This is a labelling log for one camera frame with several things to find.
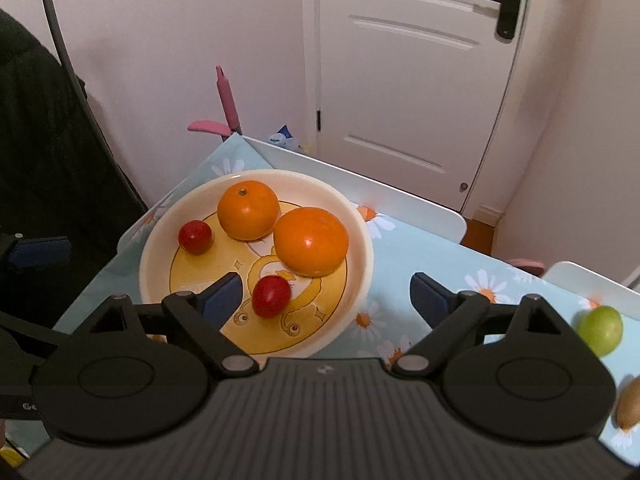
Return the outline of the cherry tomato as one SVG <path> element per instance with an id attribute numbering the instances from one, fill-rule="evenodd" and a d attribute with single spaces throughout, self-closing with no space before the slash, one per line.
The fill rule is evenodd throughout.
<path id="1" fill-rule="evenodd" d="M 203 220 L 190 220 L 179 230 L 178 243 L 191 255 L 199 256 L 207 252 L 214 242 L 210 226 Z"/>
<path id="2" fill-rule="evenodd" d="M 261 278 L 254 287 L 252 307 L 260 318 L 274 318 L 291 300 L 292 290 L 288 281 L 277 275 Z"/>

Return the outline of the large orange front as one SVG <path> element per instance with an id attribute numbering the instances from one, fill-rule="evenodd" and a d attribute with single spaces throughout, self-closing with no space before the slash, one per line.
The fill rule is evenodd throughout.
<path id="1" fill-rule="evenodd" d="M 236 182 L 217 206 L 218 221 L 230 237 L 254 242 L 267 236 L 280 217 L 277 195 L 265 183 L 255 180 Z"/>

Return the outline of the large orange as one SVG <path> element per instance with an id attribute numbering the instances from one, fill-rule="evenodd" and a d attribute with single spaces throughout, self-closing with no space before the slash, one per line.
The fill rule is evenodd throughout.
<path id="1" fill-rule="evenodd" d="M 267 236 L 280 217 L 277 195 L 265 183 L 255 180 L 236 182 L 217 206 L 218 221 L 230 237 L 254 242 Z"/>
<path id="2" fill-rule="evenodd" d="M 274 225 L 273 247 L 294 273 L 320 278 L 334 272 L 346 258 L 349 236 L 334 214 L 317 207 L 288 211 Z"/>

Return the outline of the green apple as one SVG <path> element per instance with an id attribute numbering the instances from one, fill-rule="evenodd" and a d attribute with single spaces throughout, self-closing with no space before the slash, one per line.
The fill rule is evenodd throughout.
<path id="1" fill-rule="evenodd" d="M 620 345 L 624 334 L 623 319 L 613 307 L 597 307 L 582 318 L 577 333 L 598 358 L 603 358 Z"/>

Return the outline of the brown kiwi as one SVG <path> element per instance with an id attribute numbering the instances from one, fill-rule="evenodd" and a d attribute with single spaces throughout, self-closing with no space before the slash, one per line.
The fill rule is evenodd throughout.
<path id="1" fill-rule="evenodd" d="M 631 379 L 620 393 L 615 421 L 621 430 L 631 430 L 640 422 L 640 377 Z"/>

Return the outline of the blue daisy tablecloth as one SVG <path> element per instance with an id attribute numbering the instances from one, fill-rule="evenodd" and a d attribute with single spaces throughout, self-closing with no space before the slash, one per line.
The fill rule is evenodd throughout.
<path id="1" fill-rule="evenodd" d="M 104 300 L 70 334 L 4 320 L 6 418 L 50 441 L 21 479 L 634 479 L 600 442 L 617 388 L 547 294 L 491 300 L 452 287 L 431 248 L 370 232 L 332 186 L 254 170 L 288 210 L 331 211 L 340 267 L 305 278 L 274 240 L 178 244 L 218 222 L 235 177 L 158 218 L 141 300 Z"/>

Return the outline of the black fabric bag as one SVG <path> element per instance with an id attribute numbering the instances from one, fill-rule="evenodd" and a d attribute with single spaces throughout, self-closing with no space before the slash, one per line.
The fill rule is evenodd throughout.
<path id="1" fill-rule="evenodd" d="M 70 77 L 1 15 L 1 309 L 51 328 L 145 211 L 90 125 Z"/>

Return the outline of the cream cartoon plate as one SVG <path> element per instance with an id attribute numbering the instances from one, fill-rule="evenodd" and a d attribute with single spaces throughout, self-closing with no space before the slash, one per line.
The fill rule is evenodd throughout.
<path id="1" fill-rule="evenodd" d="M 334 214 L 349 236 L 341 266 L 322 278 L 305 278 L 278 259 L 271 237 L 254 242 L 228 237 L 219 224 L 217 205 L 231 185 L 245 180 L 268 185 L 283 212 L 318 207 Z M 191 255 L 178 243 L 180 228 L 190 220 L 203 220 L 213 231 L 213 245 L 203 255 Z M 293 171 L 248 170 L 204 183 L 168 207 L 143 248 L 140 295 L 146 304 L 155 304 L 179 290 L 202 292 L 224 274 L 237 273 L 243 283 L 242 304 L 221 329 L 224 336 L 259 362 L 308 358 L 352 322 L 367 297 L 373 263 L 372 240 L 363 218 L 331 185 Z M 290 304 L 274 318 L 258 318 L 252 308 L 254 287 L 266 275 L 279 275 L 292 288 Z"/>

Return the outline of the white chair back right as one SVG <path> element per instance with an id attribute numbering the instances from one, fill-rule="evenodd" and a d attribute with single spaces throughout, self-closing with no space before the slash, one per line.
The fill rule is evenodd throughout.
<path id="1" fill-rule="evenodd" d="M 639 317 L 638 292 L 577 263 L 557 262 L 542 278 L 568 292 L 614 307 L 631 318 Z"/>

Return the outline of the white door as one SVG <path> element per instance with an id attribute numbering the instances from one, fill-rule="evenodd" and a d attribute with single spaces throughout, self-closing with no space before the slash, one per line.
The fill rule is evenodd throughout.
<path id="1" fill-rule="evenodd" d="M 461 210 L 525 7 L 506 41 L 488 0 L 318 0 L 321 159 Z"/>

